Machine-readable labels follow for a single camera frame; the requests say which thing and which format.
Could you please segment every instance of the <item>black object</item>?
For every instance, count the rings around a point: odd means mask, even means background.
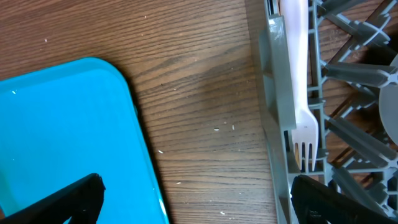
[[[300,224],[398,224],[306,176],[297,176],[291,190]]]
[[[0,221],[0,224],[95,224],[104,202],[105,186],[90,174],[68,187]]]

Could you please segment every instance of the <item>gray plate rack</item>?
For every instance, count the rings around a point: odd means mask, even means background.
[[[246,0],[252,56],[256,71],[261,123],[271,165],[278,223],[298,223],[290,201],[290,186],[300,174],[317,176],[325,185],[358,201],[382,215],[398,220],[398,153],[388,145],[384,130],[368,134],[351,124],[345,117],[354,110],[378,103],[379,89],[398,82],[397,52],[387,44],[383,32],[391,17],[389,11],[396,0],[385,0],[365,22],[351,21],[342,12],[364,0],[326,0],[309,2],[309,46],[312,69],[308,99],[318,118],[320,142],[314,171],[300,170],[294,156],[291,130],[295,129],[292,83],[285,36],[284,18],[279,15],[277,0]],[[318,26],[327,19],[351,35],[349,41],[328,62],[320,58]],[[377,49],[389,58],[389,66],[344,63],[347,56],[361,47]],[[322,85],[328,79],[349,83],[358,94],[333,118],[324,113]],[[335,133],[355,153],[345,157],[339,166],[327,162],[326,136]],[[366,188],[352,174],[374,174]]]

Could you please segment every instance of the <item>wood grain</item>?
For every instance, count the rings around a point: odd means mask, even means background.
[[[4,0],[0,32],[0,79],[87,56],[122,71],[174,223],[276,222],[244,0]]]

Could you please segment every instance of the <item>turquoise tray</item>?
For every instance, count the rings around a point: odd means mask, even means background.
[[[6,216],[94,172],[106,187],[97,223],[169,223],[118,70],[83,58],[0,82],[0,206]]]

